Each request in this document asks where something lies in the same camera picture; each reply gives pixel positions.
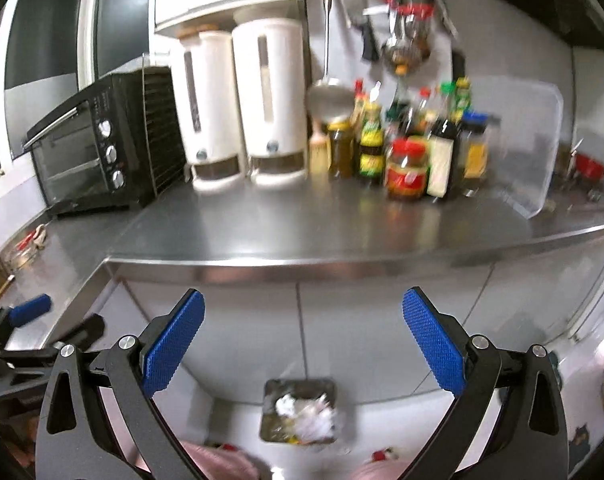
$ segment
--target red lid jar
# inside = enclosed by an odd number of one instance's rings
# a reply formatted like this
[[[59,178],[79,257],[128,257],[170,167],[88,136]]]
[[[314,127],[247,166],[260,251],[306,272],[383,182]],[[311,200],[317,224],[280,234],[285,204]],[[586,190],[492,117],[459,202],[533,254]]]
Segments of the red lid jar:
[[[389,197],[415,200],[423,196],[428,167],[428,150],[424,140],[394,140],[384,178]]]

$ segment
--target blue handle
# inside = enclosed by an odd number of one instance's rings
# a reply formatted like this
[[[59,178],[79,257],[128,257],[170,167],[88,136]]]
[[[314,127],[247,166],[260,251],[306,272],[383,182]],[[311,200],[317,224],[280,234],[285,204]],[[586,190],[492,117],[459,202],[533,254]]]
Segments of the blue handle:
[[[19,328],[34,319],[38,319],[50,310],[51,298],[46,294],[41,294],[9,310],[9,324],[13,328]]]
[[[152,344],[142,363],[142,390],[147,399],[165,389],[204,321],[204,296],[194,290]]]
[[[412,288],[402,300],[402,315],[440,387],[460,396],[466,386],[462,355],[431,307]]]

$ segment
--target red bowl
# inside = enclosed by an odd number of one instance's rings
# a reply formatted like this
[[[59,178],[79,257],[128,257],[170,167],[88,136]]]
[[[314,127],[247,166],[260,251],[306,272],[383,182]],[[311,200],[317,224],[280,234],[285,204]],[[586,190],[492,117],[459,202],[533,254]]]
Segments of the red bowl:
[[[604,176],[604,164],[581,153],[575,155],[575,169],[584,178],[595,182],[600,181]]]

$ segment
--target metal screw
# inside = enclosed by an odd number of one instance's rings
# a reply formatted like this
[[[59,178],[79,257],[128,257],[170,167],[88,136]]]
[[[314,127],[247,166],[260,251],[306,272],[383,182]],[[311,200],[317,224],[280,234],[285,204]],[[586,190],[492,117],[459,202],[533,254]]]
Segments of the metal screw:
[[[542,345],[534,345],[533,355],[535,357],[546,357],[546,349]]]
[[[76,351],[76,347],[73,345],[64,345],[60,350],[62,357],[69,357],[73,352]]]
[[[118,341],[118,346],[123,350],[128,350],[136,343],[136,338],[132,335],[125,335]]]
[[[489,348],[489,340],[483,335],[476,335],[473,339],[471,339],[471,343],[473,343],[473,346],[479,350]]]

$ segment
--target hanging ladle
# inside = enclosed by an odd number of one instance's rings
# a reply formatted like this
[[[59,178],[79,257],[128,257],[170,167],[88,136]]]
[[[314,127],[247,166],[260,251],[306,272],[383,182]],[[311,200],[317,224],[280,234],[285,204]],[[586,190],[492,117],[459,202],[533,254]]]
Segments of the hanging ladle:
[[[333,0],[324,6],[324,75],[306,91],[306,110],[315,120],[336,123],[349,119],[355,108],[355,92],[329,73],[329,14]]]

